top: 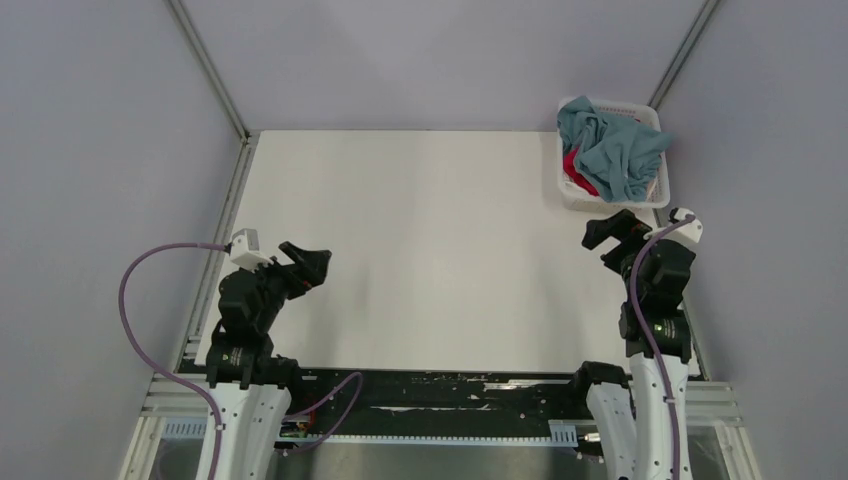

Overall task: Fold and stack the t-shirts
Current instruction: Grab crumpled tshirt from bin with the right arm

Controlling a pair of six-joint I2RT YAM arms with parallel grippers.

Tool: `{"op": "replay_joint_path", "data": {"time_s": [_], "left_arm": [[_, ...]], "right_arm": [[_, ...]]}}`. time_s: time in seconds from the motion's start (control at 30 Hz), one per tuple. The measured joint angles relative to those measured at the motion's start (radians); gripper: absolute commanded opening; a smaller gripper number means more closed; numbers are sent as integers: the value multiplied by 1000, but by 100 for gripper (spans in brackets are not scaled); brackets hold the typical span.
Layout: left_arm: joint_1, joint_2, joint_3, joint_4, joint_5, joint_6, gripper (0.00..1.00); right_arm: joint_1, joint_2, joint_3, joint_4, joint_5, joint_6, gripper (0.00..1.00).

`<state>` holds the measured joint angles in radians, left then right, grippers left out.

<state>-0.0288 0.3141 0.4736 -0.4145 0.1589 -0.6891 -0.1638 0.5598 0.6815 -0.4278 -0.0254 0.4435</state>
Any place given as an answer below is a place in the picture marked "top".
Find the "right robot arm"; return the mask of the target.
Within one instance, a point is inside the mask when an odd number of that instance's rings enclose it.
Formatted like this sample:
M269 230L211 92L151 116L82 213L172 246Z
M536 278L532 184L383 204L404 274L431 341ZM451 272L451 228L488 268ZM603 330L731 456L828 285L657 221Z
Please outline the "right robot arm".
M626 289L619 333L629 367L586 361L570 392L575 411L595 420L610 479L692 476L685 413L692 334L682 302L702 233L682 208L663 229L629 210L586 224L584 248L616 240L601 260Z

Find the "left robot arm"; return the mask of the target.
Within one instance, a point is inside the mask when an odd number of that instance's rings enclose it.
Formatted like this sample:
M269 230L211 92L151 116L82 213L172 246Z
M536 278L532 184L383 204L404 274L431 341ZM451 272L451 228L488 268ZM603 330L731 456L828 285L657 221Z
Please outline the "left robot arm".
M306 399L294 359L276 357L270 330L286 302L322 285L332 254L283 242L280 263L243 231L226 245L235 271L218 285L219 319L206 355L209 418L198 477L261 479L283 416Z

